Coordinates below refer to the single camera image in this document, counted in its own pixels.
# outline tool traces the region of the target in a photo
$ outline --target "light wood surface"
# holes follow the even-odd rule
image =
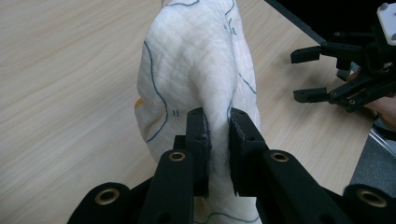
[[[335,59],[262,0],[238,1],[257,77],[261,131],[342,193],[372,124],[292,91],[338,85]],[[144,36],[160,1],[0,0],[0,223],[66,223],[92,188],[132,188],[155,163],[134,117]]]

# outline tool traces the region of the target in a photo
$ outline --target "circular hole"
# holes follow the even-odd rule
[[[103,194],[100,196],[100,199],[103,200],[103,201],[107,201],[107,200],[113,198],[114,195],[115,195],[114,192],[108,191],[108,192],[103,193]]]
[[[319,216],[319,220],[321,223],[325,223],[325,224],[333,224],[335,223],[334,218],[332,218],[331,216],[327,215],[327,214],[323,214]]]
[[[366,189],[358,189],[358,197],[365,203],[374,207],[386,207],[387,201],[378,194]]]
[[[169,160],[171,161],[183,161],[186,158],[186,155],[181,152],[174,152],[169,155]]]
[[[96,194],[95,201],[100,205],[114,203],[120,197],[117,189],[104,189]]]
[[[271,154],[271,158],[275,161],[288,161],[289,157],[283,155],[282,153],[276,152]]]
[[[155,216],[155,221],[157,223],[168,223],[172,220],[172,216],[167,212],[160,212]]]

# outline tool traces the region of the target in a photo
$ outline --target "quilted fabric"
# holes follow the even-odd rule
[[[255,198],[233,194],[229,169],[231,107],[260,129],[253,63],[233,0],[178,0],[148,29],[137,80],[139,131],[153,158],[184,135],[187,113],[205,111],[212,150],[209,197],[195,198],[194,223],[261,223]]]

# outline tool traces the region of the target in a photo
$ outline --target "screw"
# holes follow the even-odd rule
[[[386,10],[388,8],[389,4],[388,3],[383,3],[380,7],[379,10],[383,11]]]

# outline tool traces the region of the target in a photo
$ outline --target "gray surface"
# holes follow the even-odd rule
[[[365,184],[396,198],[396,142],[372,130],[350,184]]]

